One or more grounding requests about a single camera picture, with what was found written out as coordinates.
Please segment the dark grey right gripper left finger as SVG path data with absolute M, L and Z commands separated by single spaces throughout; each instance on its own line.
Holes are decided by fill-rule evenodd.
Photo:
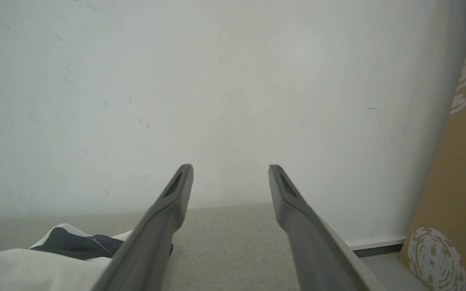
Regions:
M 172 239 L 185 220 L 193 167 L 182 164 L 113 256 L 93 291 L 160 291 Z

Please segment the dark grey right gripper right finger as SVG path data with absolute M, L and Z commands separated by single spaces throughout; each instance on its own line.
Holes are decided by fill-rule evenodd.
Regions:
M 307 204 L 278 164 L 269 166 L 274 214 L 286 232 L 302 291 L 383 291 L 385 287 Z

